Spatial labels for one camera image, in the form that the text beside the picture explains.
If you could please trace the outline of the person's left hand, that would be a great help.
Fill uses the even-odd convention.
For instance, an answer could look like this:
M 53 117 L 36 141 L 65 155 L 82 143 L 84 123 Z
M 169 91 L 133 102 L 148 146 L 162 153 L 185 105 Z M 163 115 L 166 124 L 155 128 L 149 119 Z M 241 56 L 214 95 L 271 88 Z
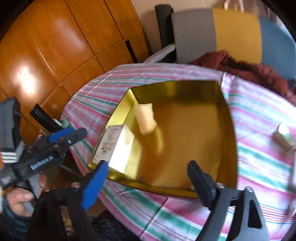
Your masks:
M 43 191 L 49 190 L 48 181 L 44 173 L 40 173 L 39 187 L 40 187 L 39 194 L 41 194 Z M 6 198 L 8 207 L 10 208 L 13 214 L 20 217 L 32 216 L 28 211 L 26 211 L 22 203 L 33 200 L 34 199 L 33 193 L 23 188 L 13 187 L 6 192 L 5 198 Z

